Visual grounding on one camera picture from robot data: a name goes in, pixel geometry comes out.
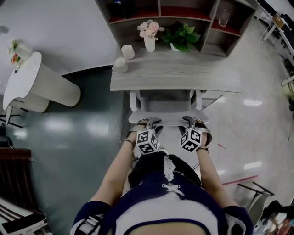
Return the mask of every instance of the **gray wooden desk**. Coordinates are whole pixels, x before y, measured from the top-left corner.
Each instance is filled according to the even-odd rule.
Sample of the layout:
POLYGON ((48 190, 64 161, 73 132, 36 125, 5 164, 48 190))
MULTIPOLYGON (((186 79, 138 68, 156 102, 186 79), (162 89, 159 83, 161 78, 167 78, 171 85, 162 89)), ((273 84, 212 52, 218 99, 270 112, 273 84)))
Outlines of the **gray wooden desk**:
MULTIPOLYGON (((154 52, 147 52, 144 43, 132 43, 135 57, 128 60, 126 73, 113 71, 110 90, 184 89, 241 93, 236 62, 224 57, 218 45, 207 44, 200 53, 173 52, 168 45, 156 43, 154 52)), ((120 48, 116 58, 123 57, 120 48)))

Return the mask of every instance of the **glass cup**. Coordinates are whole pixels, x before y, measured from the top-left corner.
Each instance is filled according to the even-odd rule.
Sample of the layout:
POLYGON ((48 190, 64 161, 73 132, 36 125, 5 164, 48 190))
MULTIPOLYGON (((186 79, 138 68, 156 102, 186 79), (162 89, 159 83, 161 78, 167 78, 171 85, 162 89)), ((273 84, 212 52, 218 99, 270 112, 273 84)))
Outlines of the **glass cup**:
POLYGON ((220 19, 219 19, 219 25, 222 27, 225 27, 229 21, 230 16, 231 16, 231 14, 228 13, 228 11, 226 9, 224 9, 224 11, 222 12, 220 19))

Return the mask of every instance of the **floor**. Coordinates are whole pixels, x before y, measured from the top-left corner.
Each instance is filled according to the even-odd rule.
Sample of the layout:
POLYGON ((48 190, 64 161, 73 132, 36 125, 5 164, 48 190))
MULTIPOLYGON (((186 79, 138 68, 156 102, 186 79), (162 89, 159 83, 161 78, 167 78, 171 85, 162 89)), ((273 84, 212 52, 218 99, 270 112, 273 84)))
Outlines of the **floor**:
MULTIPOLYGON (((264 30, 253 20, 231 55, 243 93, 226 94, 204 112, 213 135, 210 155, 222 182, 257 176, 245 184, 256 181, 286 205, 294 196, 294 120, 280 85, 285 77, 280 56, 270 41, 259 43, 264 30)), ((76 212, 95 193, 118 151, 127 112, 122 115, 124 94, 109 91, 110 74, 73 78, 83 90, 76 108, 52 103, 45 114, 23 113, 25 128, 9 128, 15 147, 32 149, 35 192, 55 235, 68 234, 76 212)), ((197 157, 175 147, 178 134, 166 128, 159 141, 194 166, 197 157)), ((237 184, 225 187, 240 205, 252 196, 237 184)))

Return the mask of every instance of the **wooden shelf unit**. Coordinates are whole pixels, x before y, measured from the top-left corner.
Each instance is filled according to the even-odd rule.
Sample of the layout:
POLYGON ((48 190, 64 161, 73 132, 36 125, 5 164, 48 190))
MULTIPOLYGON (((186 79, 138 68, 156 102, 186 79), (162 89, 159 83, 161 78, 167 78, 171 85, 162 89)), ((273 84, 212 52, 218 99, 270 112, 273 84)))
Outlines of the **wooden shelf unit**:
POLYGON ((147 19, 157 21, 164 28, 178 20, 186 22, 189 27, 194 26, 195 32, 202 35, 196 43, 200 52, 205 53, 205 44, 209 43, 210 48, 221 48, 227 56, 244 35, 258 7, 255 0, 135 0, 136 14, 123 19, 111 16, 107 6, 111 1, 96 0, 119 46, 142 40, 137 26, 147 19), (224 9, 231 16, 223 28, 218 25, 218 20, 224 9))

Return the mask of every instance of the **round white table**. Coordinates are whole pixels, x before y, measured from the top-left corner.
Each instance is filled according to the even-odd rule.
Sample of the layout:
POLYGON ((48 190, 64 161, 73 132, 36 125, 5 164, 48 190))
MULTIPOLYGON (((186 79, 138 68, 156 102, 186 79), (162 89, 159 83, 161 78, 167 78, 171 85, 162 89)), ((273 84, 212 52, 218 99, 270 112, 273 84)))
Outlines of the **round white table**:
POLYGON ((81 98, 80 88, 42 64, 42 55, 31 57, 11 74, 3 99, 3 109, 15 106, 45 112, 50 100, 73 107, 81 98))

